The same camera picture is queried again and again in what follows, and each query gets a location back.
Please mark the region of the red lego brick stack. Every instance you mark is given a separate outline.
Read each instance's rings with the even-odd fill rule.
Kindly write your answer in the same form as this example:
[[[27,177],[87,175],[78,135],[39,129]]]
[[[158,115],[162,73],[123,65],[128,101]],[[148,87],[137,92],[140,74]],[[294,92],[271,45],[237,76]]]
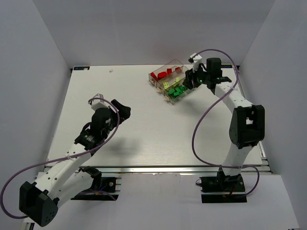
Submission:
[[[155,81],[158,81],[157,76],[156,76],[153,72],[150,73],[150,76],[151,76]]]

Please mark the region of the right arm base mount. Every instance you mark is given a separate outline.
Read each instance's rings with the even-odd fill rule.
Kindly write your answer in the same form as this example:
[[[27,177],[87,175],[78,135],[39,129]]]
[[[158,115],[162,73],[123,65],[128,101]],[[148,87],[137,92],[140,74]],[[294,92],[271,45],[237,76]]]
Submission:
[[[230,183],[219,183],[217,176],[200,177],[195,182],[201,188],[203,204],[246,203],[247,195],[243,178]]]

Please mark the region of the red flower toy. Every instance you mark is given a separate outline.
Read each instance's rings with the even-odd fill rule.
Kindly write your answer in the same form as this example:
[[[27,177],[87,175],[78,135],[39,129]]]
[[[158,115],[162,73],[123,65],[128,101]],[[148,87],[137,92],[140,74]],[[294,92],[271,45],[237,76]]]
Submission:
[[[158,73],[157,78],[160,80],[160,79],[166,77],[167,75],[168,75],[168,73],[163,71],[163,72]]]

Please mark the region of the green stepped lego brick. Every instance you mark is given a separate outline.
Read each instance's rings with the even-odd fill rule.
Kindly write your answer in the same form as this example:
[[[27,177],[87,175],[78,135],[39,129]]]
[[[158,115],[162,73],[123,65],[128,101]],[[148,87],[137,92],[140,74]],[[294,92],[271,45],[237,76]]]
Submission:
[[[182,89],[180,88],[180,87],[177,87],[177,88],[175,88],[175,92],[174,92],[174,94],[178,94],[178,95],[180,95],[180,94],[182,94],[183,93],[183,91],[182,91]]]

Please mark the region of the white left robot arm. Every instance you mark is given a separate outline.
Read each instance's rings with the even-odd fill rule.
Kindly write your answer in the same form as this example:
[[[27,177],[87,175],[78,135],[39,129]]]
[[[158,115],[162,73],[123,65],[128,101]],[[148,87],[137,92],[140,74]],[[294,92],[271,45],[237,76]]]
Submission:
[[[25,182],[20,188],[19,209],[40,227],[48,225],[58,209],[72,198],[105,193],[108,182],[102,173],[91,166],[82,168],[105,144],[107,137],[129,119],[131,108],[117,100],[110,106],[99,97],[89,101],[94,114],[91,121],[74,140],[64,160],[57,161],[33,183]]]

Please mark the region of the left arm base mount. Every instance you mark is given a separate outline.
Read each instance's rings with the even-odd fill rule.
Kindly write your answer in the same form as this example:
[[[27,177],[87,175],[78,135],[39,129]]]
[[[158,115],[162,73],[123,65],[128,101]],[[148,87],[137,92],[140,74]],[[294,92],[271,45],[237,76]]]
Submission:
[[[101,177],[100,183],[86,189],[71,200],[116,201],[121,191],[121,177]]]

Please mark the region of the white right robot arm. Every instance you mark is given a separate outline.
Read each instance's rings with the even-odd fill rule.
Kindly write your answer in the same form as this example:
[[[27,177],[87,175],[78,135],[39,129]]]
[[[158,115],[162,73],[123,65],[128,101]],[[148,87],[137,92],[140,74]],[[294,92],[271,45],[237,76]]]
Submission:
[[[220,167],[220,175],[226,182],[234,182],[238,180],[249,152],[264,139],[265,109],[248,101],[236,89],[236,84],[223,76],[219,58],[209,58],[203,64],[200,55],[192,55],[189,61],[193,67],[186,71],[183,85],[190,90],[206,85],[232,113],[229,127],[231,146]]]

